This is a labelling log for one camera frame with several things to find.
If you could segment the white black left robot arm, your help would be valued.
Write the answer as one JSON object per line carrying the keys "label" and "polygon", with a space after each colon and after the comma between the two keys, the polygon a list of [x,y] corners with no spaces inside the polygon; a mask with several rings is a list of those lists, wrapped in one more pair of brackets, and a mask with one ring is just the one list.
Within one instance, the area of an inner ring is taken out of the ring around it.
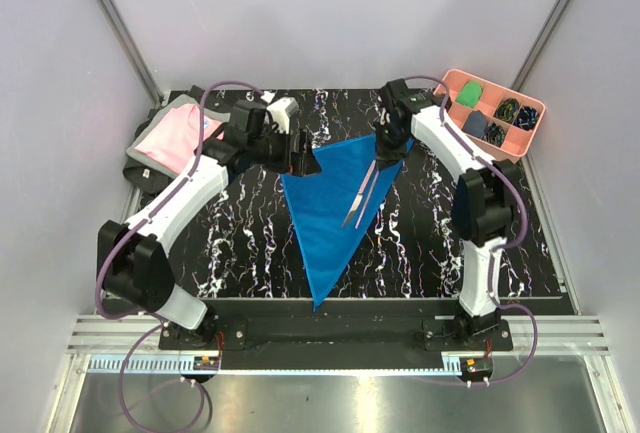
{"label": "white black left robot arm", "polygon": [[298,177],[321,172],[308,133],[290,130],[298,109],[292,97],[268,106],[237,101],[158,197],[124,223],[106,222],[98,232],[96,299],[110,293],[180,326],[193,348],[208,347],[216,335],[213,312],[176,283],[169,253],[197,213],[251,167]]}

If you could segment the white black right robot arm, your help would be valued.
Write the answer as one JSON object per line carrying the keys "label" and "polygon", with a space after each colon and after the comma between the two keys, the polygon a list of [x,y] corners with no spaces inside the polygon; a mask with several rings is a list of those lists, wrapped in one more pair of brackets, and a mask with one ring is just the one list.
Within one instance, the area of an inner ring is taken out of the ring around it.
{"label": "white black right robot arm", "polygon": [[400,78],[384,84],[379,96],[383,114],[375,123],[377,167],[403,161],[413,139],[427,146],[456,181],[451,222],[463,240],[464,273],[462,319],[454,324],[454,337],[463,348],[476,349],[497,321],[502,252],[526,234],[526,207],[515,188],[518,170],[511,161],[484,152],[452,120],[446,108],[448,88],[441,98],[413,93]]}

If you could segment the silver fork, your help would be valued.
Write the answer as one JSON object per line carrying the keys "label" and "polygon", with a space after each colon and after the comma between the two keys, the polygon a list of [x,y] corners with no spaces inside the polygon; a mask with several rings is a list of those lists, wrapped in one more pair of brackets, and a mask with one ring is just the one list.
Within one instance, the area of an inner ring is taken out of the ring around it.
{"label": "silver fork", "polygon": [[361,201],[361,205],[360,205],[360,209],[359,209],[359,214],[355,223],[355,228],[359,229],[360,225],[362,223],[362,220],[364,218],[364,214],[366,212],[366,209],[368,207],[368,204],[370,202],[372,193],[375,189],[378,177],[379,177],[379,173],[380,171],[378,169],[375,169],[368,177],[368,179],[364,182],[364,190],[363,190],[363,195],[364,195],[364,199]]}

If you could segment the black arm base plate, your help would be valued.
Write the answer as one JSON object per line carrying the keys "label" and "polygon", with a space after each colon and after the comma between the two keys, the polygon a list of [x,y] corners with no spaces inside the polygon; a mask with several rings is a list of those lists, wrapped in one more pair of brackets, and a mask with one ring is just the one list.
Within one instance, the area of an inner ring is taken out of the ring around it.
{"label": "black arm base plate", "polygon": [[218,337],[200,343],[176,326],[159,347],[195,354],[222,348],[229,374],[418,374],[436,371],[447,356],[510,352],[506,322],[462,339],[458,304],[451,299],[309,299],[210,301]]}

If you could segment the blue satin napkin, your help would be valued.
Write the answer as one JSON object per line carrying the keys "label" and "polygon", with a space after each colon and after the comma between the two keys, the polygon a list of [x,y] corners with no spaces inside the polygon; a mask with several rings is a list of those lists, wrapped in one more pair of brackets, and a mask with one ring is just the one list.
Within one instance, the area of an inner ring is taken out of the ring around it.
{"label": "blue satin napkin", "polygon": [[282,183],[299,243],[313,309],[318,310],[361,244],[374,250],[364,270],[374,275],[375,290],[384,295],[394,273],[401,294],[411,293],[412,267],[399,231],[400,200],[394,182],[402,163],[379,170],[379,177],[359,229],[342,223],[367,172],[376,160],[373,134],[327,144],[313,150],[322,171],[296,177],[284,175]]}

